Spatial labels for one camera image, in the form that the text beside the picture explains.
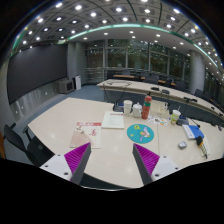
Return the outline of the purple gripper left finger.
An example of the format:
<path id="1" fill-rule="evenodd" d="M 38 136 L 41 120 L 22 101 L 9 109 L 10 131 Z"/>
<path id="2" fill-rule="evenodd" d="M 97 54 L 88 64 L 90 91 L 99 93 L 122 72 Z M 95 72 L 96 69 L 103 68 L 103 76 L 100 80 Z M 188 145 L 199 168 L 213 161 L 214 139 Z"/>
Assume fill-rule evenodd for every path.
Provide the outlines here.
<path id="1" fill-rule="evenodd" d="M 91 143 L 87 143 L 73 149 L 64 155 L 72 172 L 71 182 L 79 185 L 84 174 L 85 167 L 91 154 Z"/>

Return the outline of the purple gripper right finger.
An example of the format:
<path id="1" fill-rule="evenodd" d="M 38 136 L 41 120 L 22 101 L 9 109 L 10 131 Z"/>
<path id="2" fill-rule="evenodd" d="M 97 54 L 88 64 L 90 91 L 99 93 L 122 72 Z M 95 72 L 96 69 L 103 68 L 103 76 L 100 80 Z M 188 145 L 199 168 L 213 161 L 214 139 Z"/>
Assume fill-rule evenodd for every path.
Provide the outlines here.
<path id="1" fill-rule="evenodd" d="M 154 152 L 136 143 L 133 144 L 133 156 L 143 184 L 148 185 L 152 182 L 152 172 L 154 171 L 160 157 Z"/>

